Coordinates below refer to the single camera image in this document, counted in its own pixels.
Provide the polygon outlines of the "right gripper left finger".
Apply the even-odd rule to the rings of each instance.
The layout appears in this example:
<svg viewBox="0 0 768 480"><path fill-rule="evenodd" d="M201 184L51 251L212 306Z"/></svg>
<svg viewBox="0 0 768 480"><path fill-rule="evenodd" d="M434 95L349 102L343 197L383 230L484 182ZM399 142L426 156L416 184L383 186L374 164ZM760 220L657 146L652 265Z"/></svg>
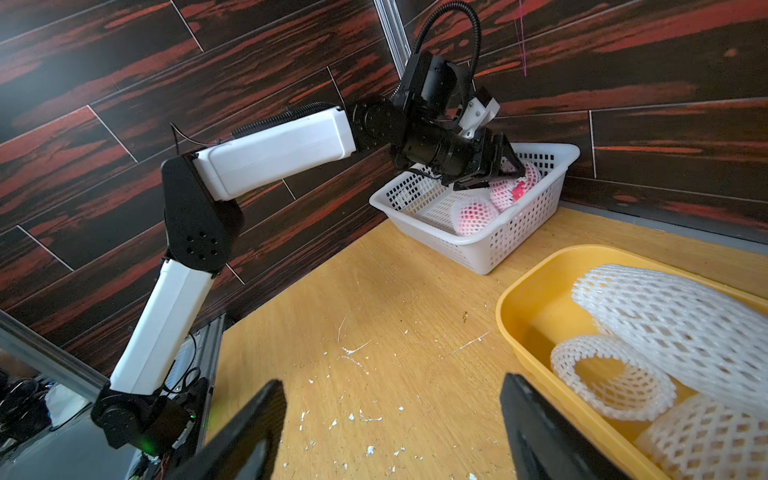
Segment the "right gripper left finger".
<svg viewBox="0 0 768 480"><path fill-rule="evenodd" d="M172 479L250 479L272 477L287 400L273 379L199 453L174 470Z"/></svg>

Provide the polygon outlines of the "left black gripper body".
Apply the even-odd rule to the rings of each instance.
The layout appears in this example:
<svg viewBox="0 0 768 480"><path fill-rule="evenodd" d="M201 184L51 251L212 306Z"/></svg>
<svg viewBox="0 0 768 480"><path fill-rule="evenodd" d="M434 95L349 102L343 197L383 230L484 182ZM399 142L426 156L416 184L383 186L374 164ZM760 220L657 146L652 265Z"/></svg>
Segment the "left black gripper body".
<svg viewBox="0 0 768 480"><path fill-rule="evenodd" d="M428 52L413 54L389 101L389 140L401 166L428 168L444 185L485 170L493 160L487 124L472 139L459 135L459 119L475 96L467 69Z"/></svg>

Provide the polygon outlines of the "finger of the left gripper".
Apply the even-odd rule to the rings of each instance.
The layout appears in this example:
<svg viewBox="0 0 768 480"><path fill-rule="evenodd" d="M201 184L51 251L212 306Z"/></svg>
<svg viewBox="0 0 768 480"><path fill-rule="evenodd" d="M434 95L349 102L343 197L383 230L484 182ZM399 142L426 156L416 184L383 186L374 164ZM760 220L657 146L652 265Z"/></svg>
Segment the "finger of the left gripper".
<svg viewBox="0 0 768 480"><path fill-rule="evenodd" d="M491 162L485 170L465 175L452 183L454 191L487 188L492 181L506 179L510 173L505 171L499 162Z"/></svg>
<svg viewBox="0 0 768 480"><path fill-rule="evenodd" d="M517 157L511 143L503 133L493 136L491 179L518 179L526 175L526 167Z"/></svg>

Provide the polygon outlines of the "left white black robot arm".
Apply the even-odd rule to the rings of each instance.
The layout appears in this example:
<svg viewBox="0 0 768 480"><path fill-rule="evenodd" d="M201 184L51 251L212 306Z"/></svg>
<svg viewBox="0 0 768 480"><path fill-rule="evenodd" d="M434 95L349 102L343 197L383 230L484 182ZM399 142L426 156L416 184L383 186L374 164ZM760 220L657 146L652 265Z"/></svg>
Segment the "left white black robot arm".
<svg viewBox="0 0 768 480"><path fill-rule="evenodd" d="M398 170L456 190L525 175L506 136L489 128L497 104L472 79L469 68L419 52L409 58L390 97L347 106L313 102L162 164L167 249L160 275L91 413L111 447L132 445L161 456L186 429L190 413L162 388L234 252L244 225L240 196L385 146Z"/></svg>

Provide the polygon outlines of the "white foam net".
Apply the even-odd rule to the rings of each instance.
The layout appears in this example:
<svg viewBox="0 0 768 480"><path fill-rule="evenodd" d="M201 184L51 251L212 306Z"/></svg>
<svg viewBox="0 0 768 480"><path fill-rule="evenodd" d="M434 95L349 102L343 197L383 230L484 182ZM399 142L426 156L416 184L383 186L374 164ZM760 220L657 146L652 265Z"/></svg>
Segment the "white foam net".
<svg viewBox="0 0 768 480"><path fill-rule="evenodd" d="M661 415L635 445L672 479L767 477L767 422L703 395Z"/></svg>
<svg viewBox="0 0 768 480"><path fill-rule="evenodd" d="M653 421L677 400L671 377L616 337L572 338L553 348L550 363L566 386L608 419Z"/></svg>
<svg viewBox="0 0 768 480"><path fill-rule="evenodd" d="M767 417L767 319L696 281L608 264L572 300L608 333L680 383L733 410Z"/></svg>

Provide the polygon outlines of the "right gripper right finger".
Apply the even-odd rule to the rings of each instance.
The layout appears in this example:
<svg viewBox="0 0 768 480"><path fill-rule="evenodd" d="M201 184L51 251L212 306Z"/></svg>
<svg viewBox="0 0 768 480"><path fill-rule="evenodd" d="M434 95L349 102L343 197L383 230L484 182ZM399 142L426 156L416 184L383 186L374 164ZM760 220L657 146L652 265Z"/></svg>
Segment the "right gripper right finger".
<svg viewBox="0 0 768 480"><path fill-rule="evenodd" d="M505 375L500 406L519 479L627 477L523 376Z"/></svg>

